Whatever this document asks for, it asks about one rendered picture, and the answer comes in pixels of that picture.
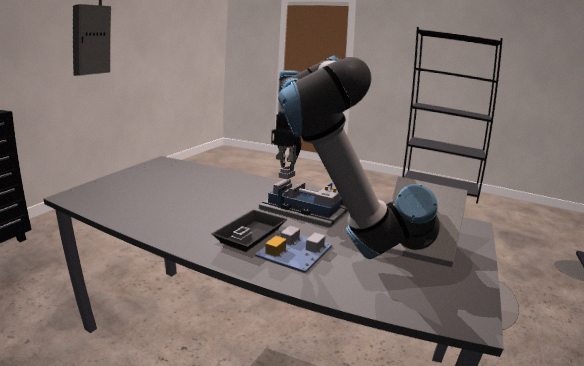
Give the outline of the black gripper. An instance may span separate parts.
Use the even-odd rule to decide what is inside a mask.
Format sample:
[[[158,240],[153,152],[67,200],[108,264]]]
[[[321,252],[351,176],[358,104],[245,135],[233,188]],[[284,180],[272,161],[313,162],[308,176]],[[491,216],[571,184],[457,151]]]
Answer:
[[[292,171],[301,150],[301,137],[295,137],[292,131],[290,131],[291,129],[285,115],[278,112],[276,116],[276,129],[272,130],[271,144],[277,145],[279,148],[276,159],[280,160],[281,168],[285,167],[285,151],[287,147],[290,147],[287,162],[291,162],[290,171]]]

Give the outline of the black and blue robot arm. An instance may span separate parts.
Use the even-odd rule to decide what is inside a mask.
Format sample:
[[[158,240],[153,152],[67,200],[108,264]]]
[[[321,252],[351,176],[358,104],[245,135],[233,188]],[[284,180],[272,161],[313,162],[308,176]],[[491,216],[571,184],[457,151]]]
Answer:
[[[279,89],[279,113],[288,116],[295,137],[313,144],[350,214],[346,231],[366,259],[382,255],[399,243],[412,250],[427,248],[440,228],[434,193],[420,184],[408,185],[386,206],[377,199],[344,130],[343,112],[360,102],[369,90],[369,67],[355,57],[339,60],[332,56],[324,61],[329,62],[320,62],[299,74],[280,72],[279,84],[285,82]]]

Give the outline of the orange block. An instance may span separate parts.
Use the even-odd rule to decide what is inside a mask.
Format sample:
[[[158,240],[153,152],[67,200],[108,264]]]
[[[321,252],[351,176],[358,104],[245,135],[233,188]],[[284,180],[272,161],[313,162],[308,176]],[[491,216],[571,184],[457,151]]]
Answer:
[[[275,236],[266,243],[265,254],[277,257],[286,249],[286,239]]]

